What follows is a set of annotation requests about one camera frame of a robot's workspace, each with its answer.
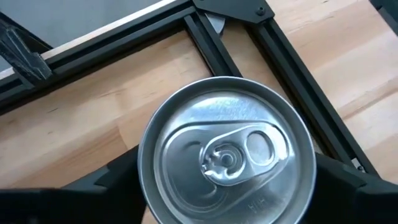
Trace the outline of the black table edge clamp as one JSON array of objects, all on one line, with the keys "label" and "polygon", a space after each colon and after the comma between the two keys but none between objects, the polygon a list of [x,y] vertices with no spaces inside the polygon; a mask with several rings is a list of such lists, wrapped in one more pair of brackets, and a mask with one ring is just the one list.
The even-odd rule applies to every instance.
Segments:
[{"label": "black table edge clamp", "polygon": [[0,20],[0,55],[34,85],[52,76],[51,69],[41,56],[50,49],[51,46],[30,32]]}]

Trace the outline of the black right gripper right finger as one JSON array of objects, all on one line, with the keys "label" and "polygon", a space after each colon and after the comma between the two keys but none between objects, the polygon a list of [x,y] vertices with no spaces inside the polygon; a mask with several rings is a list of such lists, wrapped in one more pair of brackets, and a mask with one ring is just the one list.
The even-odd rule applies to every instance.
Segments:
[{"label": "black right gripper right finger", "polygon": [[305,224],[398,224],[398,185],[317,154]]}]

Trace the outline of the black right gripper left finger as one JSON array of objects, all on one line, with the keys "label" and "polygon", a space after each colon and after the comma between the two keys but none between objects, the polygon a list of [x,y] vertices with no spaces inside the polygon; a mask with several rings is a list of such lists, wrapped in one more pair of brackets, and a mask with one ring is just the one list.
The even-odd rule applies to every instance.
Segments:
[{"label": "black right gripper left finger", "polygon": [[62,188],[0,189],[0,224],[141,224],[137,156],[134,147]]}]

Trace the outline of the short silver and pink can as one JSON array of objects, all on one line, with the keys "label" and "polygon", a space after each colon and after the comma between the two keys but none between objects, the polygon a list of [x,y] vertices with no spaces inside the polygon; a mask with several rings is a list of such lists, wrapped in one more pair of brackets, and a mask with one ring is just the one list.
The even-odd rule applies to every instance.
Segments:
[{"label": "short silver and pink can", "polygon": [[317,172],[299,114],[237,77],[206,78],[168,98],[144,131],[138,170],[160,224],[298,224]]}]

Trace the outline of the black aluminium table frame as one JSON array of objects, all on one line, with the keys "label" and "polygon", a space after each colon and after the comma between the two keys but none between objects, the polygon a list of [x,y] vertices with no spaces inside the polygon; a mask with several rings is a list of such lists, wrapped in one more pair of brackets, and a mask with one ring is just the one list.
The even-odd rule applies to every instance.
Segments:
[{"label": "black aluminium table frame", "polygon": [[[40,98],[181,29],[188,31],[214,76],[238,77],[240,71],[212,28],[209,14],[237,19],[244,24],[323,152],[349,166],[358,162],[360,171],[376,173],[274,20],[274,12],[265,0],[161,1],[146,8],[143,14],[135,14],[126,22],[69,49],[56,52],[51,48],[41,53],[52,71],[52,76],[46,80],[34,85],[12,66],[6,70],[5,77],[0,78],[0,114]],[[30,32],[2,12],[0,20]]]}]

